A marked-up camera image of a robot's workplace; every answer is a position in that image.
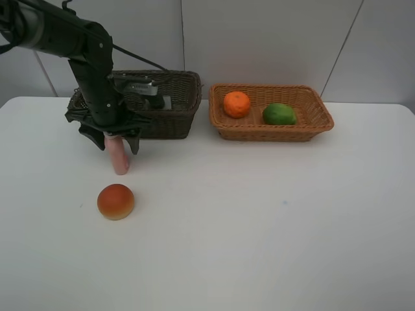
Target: dark wicker basket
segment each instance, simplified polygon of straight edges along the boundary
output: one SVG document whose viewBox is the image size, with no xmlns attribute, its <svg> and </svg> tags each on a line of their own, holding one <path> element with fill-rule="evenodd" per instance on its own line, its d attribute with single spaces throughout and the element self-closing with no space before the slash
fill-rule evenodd
<svg viewBox="0 0 415 311">
<path fill-rule="evenodd" d="M 163 80 L 167 74 L 163 71 L 135 70 L 114 71 L 116 74 L 130 76 L 149 76 L 154 80 Z M 153 120 L 153 126 L 144 128 L 144 139 L 183 139 L 189 135 L 193 117 L 202 99 L 202 84 L 197 73 L 190 71 L 170 71 L 171 79 L 159 86 L 163 96 L 170 96 L 171 109 L 145 109 L 145 103 L 139 95 L 126 95 L 125 102 L 129 110 Z M 84 97 L 79 89 L 75 90 L 68 109 L 86 108 Z"/>
</svg>

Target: brown wicker basket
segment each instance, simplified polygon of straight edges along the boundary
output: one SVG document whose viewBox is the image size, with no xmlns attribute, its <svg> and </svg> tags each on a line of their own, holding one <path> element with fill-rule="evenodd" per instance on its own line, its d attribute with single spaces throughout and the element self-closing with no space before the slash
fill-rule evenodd
<svg viewBox="0 0 415 311">
<path fill-rule="evenodd" d="M 233 119 L 223 110 L 226 94 L 242 91 L 251 100 L 246 117 Z M 274 126 L 264 123 L 263 110 L 273 102 L 291 106 L 297 124 Z M 215 84 L 210 89 L 209 115 L 224 139 L 236 141 L 309 141 L 334 127 L 333 119 L 318 94 L 307 86 Z"/>
<path fill-rule="evenodd" d="M 130 76 L 149 76 L 154 80 L 162 80 L 167 74 L 163 71 L 135 70 L 114 71 L 116 74 Z M 170 71 L 171 79 L 159 86 L 163 96 L 170 96 L 171 109 L 148 109 L 139 95 L 125 96 L 128 109 L 153 120 L 151 127 L 144 128 L 141 138 L 144 139 L 183 139 L 189 134 L 193 117 L 202 98 L 202 84 L 198 74 L 190 71 Z M 86 108 L 84 97 L 79 89 L 75 90 L 68 109 Z"/>
</svg>

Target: white wall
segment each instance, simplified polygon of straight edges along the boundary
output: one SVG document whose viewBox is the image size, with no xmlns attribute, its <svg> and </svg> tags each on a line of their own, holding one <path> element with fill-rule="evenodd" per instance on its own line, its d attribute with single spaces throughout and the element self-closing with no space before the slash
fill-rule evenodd
<svg viewBox="0 0 415 311">
<path fill-rule="evenodd" d="M 61 0 L 49 0 L 61 6 Z M 184 69 L 180 0 L 83 0 L 69 3 L 81 18 L 100 23 L 115 44 L 169 69 Z M 64 59 L 39 53 L 59 96 L 71 96 L 77 83 Z M 113 52 L 115 69 L 154 69 Z"/>
<path fill-rule="evenodd" d="M 7 41 L 0 36 L 0 45 Z M 0 107 L 18 96 L 54 96 L 35 54 L 14 48 L 0 55 Z"/>
<path fill-rule="evenodd" d="M 321 92 L 361 0 L 183 0 L 185 68 L 217 82 Z"/>
<path fill-rule="evenodd" d="M 415 108 L 415 2 L 365 0 L 323 99 Z"/>
</svg>

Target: light brown wicker basket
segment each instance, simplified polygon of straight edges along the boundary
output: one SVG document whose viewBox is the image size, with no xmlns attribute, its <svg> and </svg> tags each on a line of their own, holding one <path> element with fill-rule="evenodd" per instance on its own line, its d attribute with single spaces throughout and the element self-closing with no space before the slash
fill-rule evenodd
<svg viewBox="0 0 415 311">
<path fill-rule="evenodd" d="M 232 91 L 241 91 L 250 97 L 251 110 L 246 117 L 233 119 L 225 114 L 224 97 Z M 297 124 L 265 124 L 262 112 L 273 102 L 291 106 Z M 215 84 L 210 89 L 209 116 L 224 139 L 236 141 L 309 141 L 334 127 L 320 96 L 308 86 Z"/>
</svg>

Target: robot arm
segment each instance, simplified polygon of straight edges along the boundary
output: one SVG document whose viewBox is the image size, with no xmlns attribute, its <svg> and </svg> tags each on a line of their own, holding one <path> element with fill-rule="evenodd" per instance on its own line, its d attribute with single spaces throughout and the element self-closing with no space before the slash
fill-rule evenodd
<svg viewBox="0 0 415 311">
<path fill-rule="evenodd" d="M 114 76 L 113 48 L 166 69 L 114 45 L 104 27 L 77 17 L 75 11 L 66 7 L 67 2 L 64 1 L 61 9 L 43 0 L 0 0 L 0 33 L 9 41 L 0 47 L 0 54 L 18 46 L 69 58 L 88 108 L 68 111 L 67 120 L 79 121 L 80 133 L 101 150 L 105 148 L 105 132 L 123 136 L 136 154 L 141 128 L 148 126 L 150 120 L 129 111 L 123 93 L 134 89 L 128 85 L 132 82 L 145 86 L 137 87 L 135 92 L 154 96 L 157 84 L 165 81 Z"/>
</svg>

